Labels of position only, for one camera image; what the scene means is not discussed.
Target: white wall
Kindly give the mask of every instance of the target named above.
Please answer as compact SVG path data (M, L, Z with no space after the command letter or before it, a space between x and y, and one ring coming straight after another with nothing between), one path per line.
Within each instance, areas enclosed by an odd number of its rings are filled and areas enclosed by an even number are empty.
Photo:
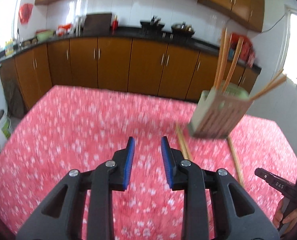
M47 7L46 28L71 22L77 0L61 0ZM140 27L140 20L150 20L153 15L162 18L165 27L171 30L174 23L186 22L195 30L194 38L219 44L221 29L228 17L197 4L197 0L82 0L81 11L87 13L112 12L118 16L119 25ZM234 21L228 24L229 31L247 34L247 30Z
M21 0L20 5L25 3L35 3L35 0ZM35 36L36 30L46 28L47 6L37 5L33 7L31 18L26 25L21 25L18 19L18 29L20 39L27 40Z
M264 31L285 14L286 5L297 10L296 0L265 0ZM251 94L260 91L280 68L286 24L287 17L284 17L269 32L248 32L256 51L256 63L262 67ZM256 100L247 113L275 121L297 155L297 91L290 80Z

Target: metal screw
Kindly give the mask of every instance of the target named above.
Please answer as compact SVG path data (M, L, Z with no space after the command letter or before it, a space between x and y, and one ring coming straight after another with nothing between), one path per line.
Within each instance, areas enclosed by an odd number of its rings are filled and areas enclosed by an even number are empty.
M183 160L181 161L181 165L184 167L189 167L191 166L191 162L189 160Z
M70 170L68 174L71 177L76 177L79 174L79 172L78 172L78 170Z
M105 163L105 166L107 166L107 167L114 167L114 166L115 166L115 161L112 161L112 160L107 161L107 162Z
M218 170L218 173L221 175L221 176L226 176L228 174L228 171L226 169L219 169Z

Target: red decoration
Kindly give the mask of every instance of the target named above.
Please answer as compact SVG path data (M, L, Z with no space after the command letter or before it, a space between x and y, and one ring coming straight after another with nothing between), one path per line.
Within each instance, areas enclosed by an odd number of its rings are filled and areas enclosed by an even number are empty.
M34 5L31 3L25 3L19 8L18 16L21 24L28 24L32 15Z

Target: white tile wall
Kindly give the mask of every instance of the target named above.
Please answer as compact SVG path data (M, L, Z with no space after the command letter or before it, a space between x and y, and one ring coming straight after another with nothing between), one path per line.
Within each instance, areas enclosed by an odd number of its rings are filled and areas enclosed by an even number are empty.
M56 29L58 25L72 21L78 0L61 0L47 7L46 28ZM163 30L171 30L171 25L185 21L195 30L194 38L218 45L221 29L228 17L197 0L81 0L81 12L112 12L118 16L120 25L140 27L140 20L150 20L153 15L162 18ZM230 32L247 34L247 30L231 20Z

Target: human hand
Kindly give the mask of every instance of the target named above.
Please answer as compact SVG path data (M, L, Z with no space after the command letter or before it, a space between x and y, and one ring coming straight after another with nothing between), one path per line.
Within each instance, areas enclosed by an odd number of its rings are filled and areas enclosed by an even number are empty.
M278 203L278 206L276 208L276 212L273 216L273 225L276 227L276 228L279 228L280 226L280 222L282 221L283 219L283 213L281 211L282 209L282 206L283 206L283 199L280 200L280 202ZM289 227L287 228L287 230L285 230L284 233L287 233L289 232L293 227L294 225L296 224L297 222L297 209L293 210L286 218L283 219L282 223L283 224L287 224L287 223L290 223Z

